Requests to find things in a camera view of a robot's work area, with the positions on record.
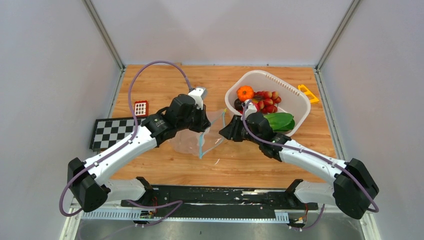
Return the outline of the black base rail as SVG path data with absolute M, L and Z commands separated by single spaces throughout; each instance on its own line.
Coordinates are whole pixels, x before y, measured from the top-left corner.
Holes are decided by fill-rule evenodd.
M 183 204 L 169 217 L 183 220 L 271 220 L 276 211 L 303 214 L 319 208 L 285 189 L 183 185 L 153 185 L 136 204 L 156 207 L 175 201 Z

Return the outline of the red toy grape bunch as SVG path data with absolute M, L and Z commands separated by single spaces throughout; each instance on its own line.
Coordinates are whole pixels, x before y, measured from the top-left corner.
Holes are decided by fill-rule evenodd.
M 257 110 L 263 114 L 277 113 L 278 105 L 282 102 L 277 91 L 258 91 L 254 92 L 254 98 Z

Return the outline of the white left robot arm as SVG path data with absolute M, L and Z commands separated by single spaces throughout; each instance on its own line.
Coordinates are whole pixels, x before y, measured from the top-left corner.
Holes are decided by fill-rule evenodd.
M 72 192 L 81 210 L 92 212 L 115 200 L 135 200 L 142 207 L 149 206 L 153 193 L 139 180 L 124 181 L 123 189 L 117 190 L 111 186 L 110 177 L 136 157 L 174 138 L 179 131 L 205 132 L 211 126 L 205 97 L 200 89 L 179 94 L 168 107 L 136 121 L 132 133 L 104 152 L 85 161 L 77 157 L 71 160 L 65 189 Z

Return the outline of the black white checkerboard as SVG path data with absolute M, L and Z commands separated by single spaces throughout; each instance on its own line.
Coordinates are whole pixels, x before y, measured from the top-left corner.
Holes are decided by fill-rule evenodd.
M 130 135 L 134 125 L 132 117 L 96 119 L 88 148 L 93 152 L 104 151 Z

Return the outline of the green toy bok choy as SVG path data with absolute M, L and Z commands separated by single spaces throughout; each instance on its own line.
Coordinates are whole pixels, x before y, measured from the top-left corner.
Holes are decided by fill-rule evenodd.
M 287 112 L 269 113 L 264 115 L 274 132 L 288 132 L 294 129 L 294 116 Z

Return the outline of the red toy window block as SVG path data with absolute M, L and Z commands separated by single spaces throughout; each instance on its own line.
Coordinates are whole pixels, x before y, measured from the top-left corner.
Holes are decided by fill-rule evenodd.
M 149 102 L 147 100 L 136 101 L 133 109 L 136 117 L 147 117 L 149 115 Z

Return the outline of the clear zip top bag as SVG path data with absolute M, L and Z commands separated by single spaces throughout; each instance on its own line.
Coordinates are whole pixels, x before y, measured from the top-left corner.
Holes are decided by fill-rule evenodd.
M 226 139 L 219 131 L 226 126 L 225 117 L 227 109 L 207 111 L 206 116 L 211 126 L 205 132 L 194 132 L 188 129 L 179 131 L 174 138 L 169 140 L 172 148 L 182 154 L 191 154 L 202 159 L 204 155 L 218 147 Z

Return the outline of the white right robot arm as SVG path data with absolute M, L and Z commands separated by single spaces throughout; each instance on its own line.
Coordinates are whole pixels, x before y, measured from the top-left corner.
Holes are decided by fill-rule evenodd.
M 294 183 L 293 190 L 285 195 L 286 204 L 292 209 L 304 203 L 333 205 L 357 220 L 367 211 L 380 210 L 375 202 L 380 190 L 362 161 L 356 158 L 345 161 L 311 150 L 273 131 L 261 113 L 252 113 L 247 118 L 234 115 L 219 134 L 233 142 L 253 142 L 268 158 L 298 166 L 325 181 Z

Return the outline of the yellow toy frame block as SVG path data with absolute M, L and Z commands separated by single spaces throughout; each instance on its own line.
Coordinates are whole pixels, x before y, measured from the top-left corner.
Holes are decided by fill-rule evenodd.
M 308 97 L 309 102 L 311 104 L 316 104 L 320 102 L 320 99 L 304 84 L 299 84 L 297 88 L 299 91 L 301 91 L 303 94 L 305 94 Z

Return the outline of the white plastic basket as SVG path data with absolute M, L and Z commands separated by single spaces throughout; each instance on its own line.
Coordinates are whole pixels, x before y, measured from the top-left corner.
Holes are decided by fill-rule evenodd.
M 293 116 L 293 129 L 284 132 L 289 137 L 294 135 L 311 111 L 310 100 L 296 87 L 266 71 L 252 70 L 245 73 L 225 94 L 225 104 L 231 115 L 241 115 L 234 103 L 239 99 L 237 91 L 244 86 L 252 88 L 253 102 L 264 107 L 264 114 L 271 110 L 273 103 L 274 112 Z

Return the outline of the orange toy pumpkin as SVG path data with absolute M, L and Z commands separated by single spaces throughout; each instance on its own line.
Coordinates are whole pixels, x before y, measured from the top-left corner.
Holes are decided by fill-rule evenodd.
M 253 99 L 255 96 L 255 92 L 251 86 L 244 85 L 238 88 L 238 90 L 236 91 L 236 95 L 241 102 L 245 102 L 247 100 Z

